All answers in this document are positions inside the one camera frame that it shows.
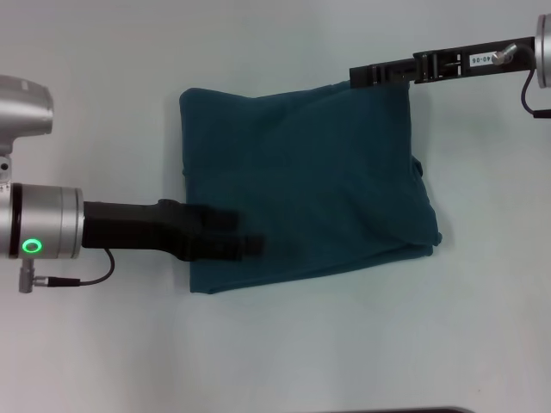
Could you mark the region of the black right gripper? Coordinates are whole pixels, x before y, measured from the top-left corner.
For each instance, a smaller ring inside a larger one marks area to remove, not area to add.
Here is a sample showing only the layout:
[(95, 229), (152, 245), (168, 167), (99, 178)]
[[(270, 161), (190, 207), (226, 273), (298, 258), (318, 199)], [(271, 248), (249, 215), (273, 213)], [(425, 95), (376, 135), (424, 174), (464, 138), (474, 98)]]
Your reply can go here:
[(434, 83), (466, 77), (482, 77), (502, 73), (529, 71), (534, 65), (526, 52), (517, 51), (501, 65), (492, 62), (492, 55), (512, 44), (534, 51), (535, 38), (525, 37), (469, 46), (430, 50), (413, 54), (414, 59), (350, 68), (350, 87), (369, 88), (387, 83)]

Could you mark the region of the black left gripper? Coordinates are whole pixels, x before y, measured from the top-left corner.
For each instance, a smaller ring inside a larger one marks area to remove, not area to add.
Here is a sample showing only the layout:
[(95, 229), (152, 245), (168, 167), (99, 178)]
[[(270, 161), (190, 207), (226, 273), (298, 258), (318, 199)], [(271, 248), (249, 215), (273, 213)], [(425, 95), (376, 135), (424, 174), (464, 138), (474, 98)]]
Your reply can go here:
[(236, 231), (238, 224), (234, 211), (175, 200), (162, 199), (154, 205), (86, 201), (82, 246), (158, 250), (187, 262), (239, 262), (260, 256), (264, 236), (222, 233)]

